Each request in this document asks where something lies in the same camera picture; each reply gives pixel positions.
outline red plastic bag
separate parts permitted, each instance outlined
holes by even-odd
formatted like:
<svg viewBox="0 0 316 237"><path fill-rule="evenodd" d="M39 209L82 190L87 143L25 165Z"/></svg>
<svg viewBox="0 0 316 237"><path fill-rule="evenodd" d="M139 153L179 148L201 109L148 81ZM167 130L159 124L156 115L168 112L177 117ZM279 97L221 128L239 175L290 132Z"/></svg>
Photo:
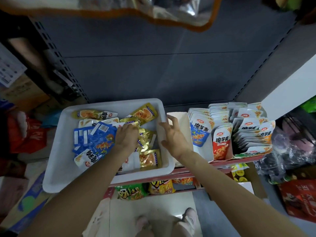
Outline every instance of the red plastic bag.
<svg viewBox="0 0 316 237"><path fill-rule="evenodd" d="M46 146L46 129L41 122L19 112L17 119L8 116L8 132L11 153L34 153Z"/></svg>
<svg viewBox="0 0 316 237"><path fill-rule="evenodd" d="M289 215L316 223L316 180L292 180L279 189Z"/></svg>

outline shoe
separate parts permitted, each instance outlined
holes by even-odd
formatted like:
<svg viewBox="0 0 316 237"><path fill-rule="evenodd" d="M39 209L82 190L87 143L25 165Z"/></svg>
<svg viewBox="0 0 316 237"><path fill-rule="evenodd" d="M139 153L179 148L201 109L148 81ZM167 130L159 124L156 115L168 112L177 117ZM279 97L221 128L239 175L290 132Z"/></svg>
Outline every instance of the shoe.
<svg viewBox="0 0 316 237"><path fill-rule="evenodd" d="M191 231L189 232L192 233L192 235L194 234L194 231L196 229L197 219L198 214L192 208L187 208L187 210L184 212L184 215L182 216L182 221L187 223L191 227Z"/></svg>
<svg viewBox="0 0 316 237"><path fill-rule="evenodd" d="M136 220L136 230L139 233L142 229L151 229L151 225L146 216L141 215Z"/></svg>

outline white plastic tray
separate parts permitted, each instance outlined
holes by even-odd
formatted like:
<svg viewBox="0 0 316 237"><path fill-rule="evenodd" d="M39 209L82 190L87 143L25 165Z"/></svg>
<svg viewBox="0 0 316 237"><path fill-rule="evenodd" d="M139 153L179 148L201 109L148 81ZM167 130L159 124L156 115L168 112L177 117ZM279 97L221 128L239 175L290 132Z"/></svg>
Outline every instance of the white plastic tray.
<svg viewBox="0 0 316 237"><path fill-rule="evenodd" d="M167 121L161 100L138 99L76 105L67 107L61 112L43 181L44 191L57 193L82 173L73 161L73 129L77 128L79 123L79 120L73 119L70 116L73 111L82 109L113 111L117 112L118 117L121 119L148 102L158 111L159 117L142 125L142 127L157 131L157 138L161 150L162 168L148 171L135 170L132 173L116 175L111 184L170 174L174 169L174 161L169 152L161 145L161 141L166 138L166 135L164 129L158 125L159 122Z"/></svg>

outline white floor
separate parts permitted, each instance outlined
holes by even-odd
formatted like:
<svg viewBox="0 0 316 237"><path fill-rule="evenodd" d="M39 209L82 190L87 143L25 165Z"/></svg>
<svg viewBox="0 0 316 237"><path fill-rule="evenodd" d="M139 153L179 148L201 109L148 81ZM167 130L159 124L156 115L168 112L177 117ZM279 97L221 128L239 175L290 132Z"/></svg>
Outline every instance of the white floor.
<svg viewBox="0 0 316 237"><path fill-rule="evenodd" d="M156 237L169 237L172 223L182 218L188 207L196 210L192 192L151 196L135 201L117 199L115 193L110 201L110 216L102 220L97 237L134 237L135 222L140 215L148 217ZM198 221L194 237L202 236Z"/></svg>

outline hand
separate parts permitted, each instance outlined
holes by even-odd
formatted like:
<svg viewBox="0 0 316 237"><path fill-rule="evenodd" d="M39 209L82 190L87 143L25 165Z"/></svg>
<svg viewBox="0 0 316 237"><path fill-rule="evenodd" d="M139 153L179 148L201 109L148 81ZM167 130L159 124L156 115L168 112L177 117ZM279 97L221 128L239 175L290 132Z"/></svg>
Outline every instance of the hand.
<svg viewBox="0 0 316 237"><path fill-rule="evenodd" d="M172 125L169 125L168 122L159 123L165 129L167 137L167 140L163 140L161 144L179 161L183 154L188 151L191 152L191 150L187 140L180 131L178 119L170 115L167 115L167 117L172 121Z"/></svg>
<svg viewBox="0 0 316 237"><path fill-rule="evenodd" d="M119 127L116 132L115 146L117 150L126 151L128 155L137 147L138 128L132 124Z"/></svg>

